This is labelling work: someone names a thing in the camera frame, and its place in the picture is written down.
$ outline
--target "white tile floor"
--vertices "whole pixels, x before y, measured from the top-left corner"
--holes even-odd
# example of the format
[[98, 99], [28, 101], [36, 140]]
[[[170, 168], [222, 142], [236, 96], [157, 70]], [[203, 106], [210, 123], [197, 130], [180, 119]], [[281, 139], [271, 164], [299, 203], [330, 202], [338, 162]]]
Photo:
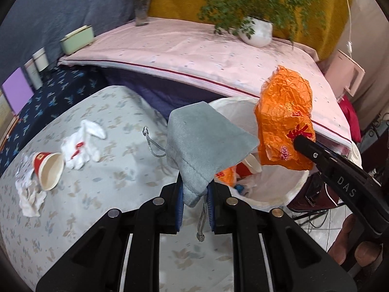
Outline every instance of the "white tile floor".
[[[299, 214], [286, 210], [288, 215], [294, 217]], [[347, 216], [351, 214], [350, 209], [344, 205], [339, 208], [329, 210], [328, 215], [323, 215], [312, 221], [313, 227], [310, 223], [306, 223], [302, 226], [304, 229], [323, 249], [328, 251], [331, 245], [335, 241], [337, 235], [342, 228], [343, 222]], [[308, 218], [300, 219], [297, 223], [302, 224], [308, 220]]]

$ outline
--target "mustard yellow backdrop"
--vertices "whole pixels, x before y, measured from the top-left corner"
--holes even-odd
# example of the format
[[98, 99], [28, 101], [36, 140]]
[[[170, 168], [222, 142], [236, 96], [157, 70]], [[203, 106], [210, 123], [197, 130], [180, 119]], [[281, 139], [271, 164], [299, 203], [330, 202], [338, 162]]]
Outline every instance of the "mustard yellow backdrop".
[[[202, 5], [204, 5], [204, 0], [152, 0], [149, 15], [200, 22], [197, 13]], [[325, 12], [325, 29], [320, 26], [319, 19], [312, 17], [308, 35], [298, 34], [295, 42], [316, 49], [320, 59], [325, 59], [334, 50], [343, 32], [348, 19], [348, 11], [346, 0], [320, 0], [320, 7]], [[281, 38], [286, 36], [279, 31], [275, 31], [274, 35]]]

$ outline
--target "purple book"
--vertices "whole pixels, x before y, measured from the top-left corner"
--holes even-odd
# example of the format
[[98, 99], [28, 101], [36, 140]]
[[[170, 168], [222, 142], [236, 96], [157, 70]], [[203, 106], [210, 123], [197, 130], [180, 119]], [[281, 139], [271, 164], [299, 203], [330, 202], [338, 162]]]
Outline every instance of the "purple book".
[[3, 83], [3, 92], [15, 115], [20, 113], [23, 106], [34, 95], [21, 68], [16, 69]]

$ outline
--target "bird pattern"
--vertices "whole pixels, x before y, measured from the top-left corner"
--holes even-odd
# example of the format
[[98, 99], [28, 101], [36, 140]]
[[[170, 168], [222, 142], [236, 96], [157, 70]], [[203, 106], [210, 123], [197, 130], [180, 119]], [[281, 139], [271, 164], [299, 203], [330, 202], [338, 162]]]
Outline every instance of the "bird pattern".
[[73, 105], [107, 86], [101, 72], [90, 66], [55, 67], [51, 77], [28, 100], [7, 137], [0, 151], [0, 176], [36, 133]]

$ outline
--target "blue-gray fabric backdrop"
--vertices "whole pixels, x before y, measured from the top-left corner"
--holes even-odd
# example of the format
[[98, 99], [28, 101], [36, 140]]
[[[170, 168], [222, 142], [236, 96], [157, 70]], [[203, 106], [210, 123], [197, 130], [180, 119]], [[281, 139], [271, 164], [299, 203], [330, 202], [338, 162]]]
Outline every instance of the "blue-gray fabric backdrop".
[[42, 47], [54, 63], [71, 31], [92, 25], [99, 35], [133, 17], [132, 0], [16, 0], [0, 26], [0, 84]]

